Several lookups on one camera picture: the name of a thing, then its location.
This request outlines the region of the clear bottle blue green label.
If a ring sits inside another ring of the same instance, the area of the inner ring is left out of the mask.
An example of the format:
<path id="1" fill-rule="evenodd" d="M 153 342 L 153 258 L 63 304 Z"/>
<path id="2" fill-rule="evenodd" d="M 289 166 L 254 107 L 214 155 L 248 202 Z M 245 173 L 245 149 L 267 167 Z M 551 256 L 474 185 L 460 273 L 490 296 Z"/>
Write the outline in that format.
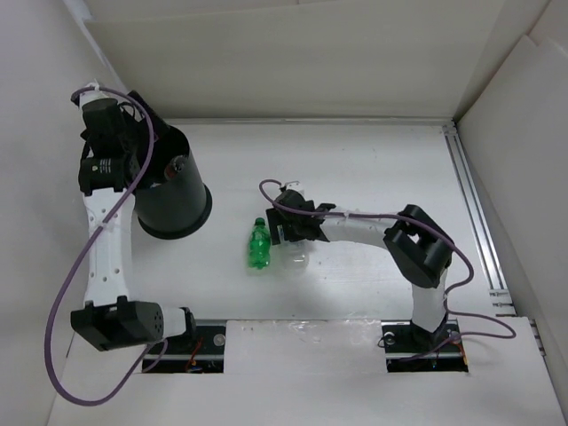
<path id="1" fill-rule="evenodd" d="M 280 245 L 278 253 L 282 269 L 286 272 L 300 273 L 309 263 L 309 249 L 306 241 L 288 241 L 282 225 L 277 226 Z"/>

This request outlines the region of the clear bottle red label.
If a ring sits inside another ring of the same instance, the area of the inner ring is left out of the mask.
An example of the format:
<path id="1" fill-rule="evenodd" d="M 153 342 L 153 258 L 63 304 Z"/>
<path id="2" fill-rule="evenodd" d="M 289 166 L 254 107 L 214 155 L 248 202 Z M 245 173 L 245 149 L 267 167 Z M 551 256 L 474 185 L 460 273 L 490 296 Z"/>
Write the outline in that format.
<path id="1" fill-rule="evenodd" d="M 164 178 L 170 181 L 175 178 L 185 167 L 188 157 L 185 155 L 178 155 L 172 158 L 164 168 Z"/>

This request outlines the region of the green plastic soda bottle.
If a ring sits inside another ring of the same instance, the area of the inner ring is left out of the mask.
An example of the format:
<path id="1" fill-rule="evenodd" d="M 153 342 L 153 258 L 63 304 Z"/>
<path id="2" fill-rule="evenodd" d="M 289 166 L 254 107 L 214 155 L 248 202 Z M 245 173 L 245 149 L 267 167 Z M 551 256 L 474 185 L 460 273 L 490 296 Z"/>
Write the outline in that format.
<path id="1" fill-rule="evenodd" d="M 247 246 L 248 267 L 263 270 L 271 263 L 271 235 L 262 217 L 255 219 Z"/>

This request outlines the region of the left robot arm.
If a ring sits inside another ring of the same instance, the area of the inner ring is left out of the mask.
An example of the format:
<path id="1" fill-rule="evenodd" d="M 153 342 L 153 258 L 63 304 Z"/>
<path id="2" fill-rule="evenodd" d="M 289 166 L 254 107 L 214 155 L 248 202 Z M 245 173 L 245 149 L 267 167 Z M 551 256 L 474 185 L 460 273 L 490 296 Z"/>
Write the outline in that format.
<path id="1" fill-rule="evenodd" d="M 85 129 L 78 173 L 89 222 L 89 278 L 72 329 L 98 351 L 167 340 L 177 351 L 197 344 L 190 309 L 143 299 L 132 269 L 132 222 L 149 235 L 178 240 L 198 231 L 212 210 L 184 133 L 131 91 L 95 87 L 72 97 Z"/>

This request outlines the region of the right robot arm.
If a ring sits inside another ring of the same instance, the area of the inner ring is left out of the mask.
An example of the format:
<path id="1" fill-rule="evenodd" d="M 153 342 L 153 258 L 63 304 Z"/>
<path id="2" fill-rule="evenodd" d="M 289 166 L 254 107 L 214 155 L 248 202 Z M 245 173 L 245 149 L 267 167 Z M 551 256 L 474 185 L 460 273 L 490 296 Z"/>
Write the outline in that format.
<path id="1" fill-rule="evenodd" d="M 447 321 L 444 301 L 452 240 L 420 207 L 408 204 L 397 214 L 376 218 L 370 213 L 343 212 L 332 203 L 316 206 L 300 191 L 287 188 L 266 215 L 274 245 L 353 242 L 388 251 L 411 284 L 413 344 L 428 350 L 441 341 Z"/>

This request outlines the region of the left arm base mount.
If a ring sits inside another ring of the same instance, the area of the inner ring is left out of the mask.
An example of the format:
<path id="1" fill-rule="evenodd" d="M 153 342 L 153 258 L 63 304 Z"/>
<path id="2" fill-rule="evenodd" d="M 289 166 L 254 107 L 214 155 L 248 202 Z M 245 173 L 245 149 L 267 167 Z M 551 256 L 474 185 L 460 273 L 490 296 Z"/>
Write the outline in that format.
<path id="1" fill-rule="evenodd" d="M 156 345 L 145 355 L 142 371 L 148 374 L 222 374 L 225 366 L 226 322 L 197 322 L 197 336 L 190 341 L 176 336 L 168 339 L 168 349 L 159 357 Z"/>

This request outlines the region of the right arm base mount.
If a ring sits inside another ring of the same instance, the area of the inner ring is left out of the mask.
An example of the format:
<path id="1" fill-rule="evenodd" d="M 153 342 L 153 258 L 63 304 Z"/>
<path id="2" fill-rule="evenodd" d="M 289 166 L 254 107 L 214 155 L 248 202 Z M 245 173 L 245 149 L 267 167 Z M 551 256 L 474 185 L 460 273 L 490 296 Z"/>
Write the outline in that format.
<path id="1" fill-rule="evenodd" d="M 458 322 L 450 319 L 433 335 L 421 331 L 409 320 L 384 321 L 377 346 L 384 349 L 388 373 L 426 373 L 469 371 L 461 342 L 445 343 L 460 332 Z"/>

